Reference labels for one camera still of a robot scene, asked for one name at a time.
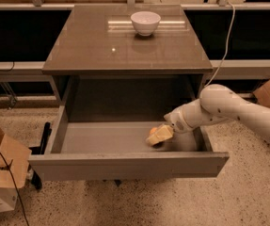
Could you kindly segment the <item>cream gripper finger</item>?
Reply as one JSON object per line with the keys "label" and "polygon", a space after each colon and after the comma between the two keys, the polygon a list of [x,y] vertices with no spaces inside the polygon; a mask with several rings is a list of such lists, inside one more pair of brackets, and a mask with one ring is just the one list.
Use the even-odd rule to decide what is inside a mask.
{"label": "cream gripper finger", "polygon": [[166,141],[172,138],[174,135],[173,128],[169,125],[161,124],[157,127],[157,130],[153,134],[149,134],[146,138],[146,143],[150,146],[154,146],[158,143]]}

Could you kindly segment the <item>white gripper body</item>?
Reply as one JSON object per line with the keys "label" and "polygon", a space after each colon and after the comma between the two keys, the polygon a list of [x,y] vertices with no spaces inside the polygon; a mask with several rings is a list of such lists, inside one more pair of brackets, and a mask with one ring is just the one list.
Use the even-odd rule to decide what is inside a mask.
{"label": "white gripper body", "polygon": [[164,116],[177,133],[187,133],[200,126],[200,104],[191,102],[178,106]]}

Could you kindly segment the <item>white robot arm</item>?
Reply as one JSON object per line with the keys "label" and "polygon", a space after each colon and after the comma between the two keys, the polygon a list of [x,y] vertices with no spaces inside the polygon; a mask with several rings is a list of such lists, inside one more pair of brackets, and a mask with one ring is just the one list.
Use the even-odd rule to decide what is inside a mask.
{"label": "white robot arm", "polygon": [[173,138],[175,133],[188,133],[227,119],[239,121],[270,143],[270,108],[253,104],[218,84],[205,87],[198,99],[178,106],[164,119],[167,123],[152,129],[147,137],[150,146]]}

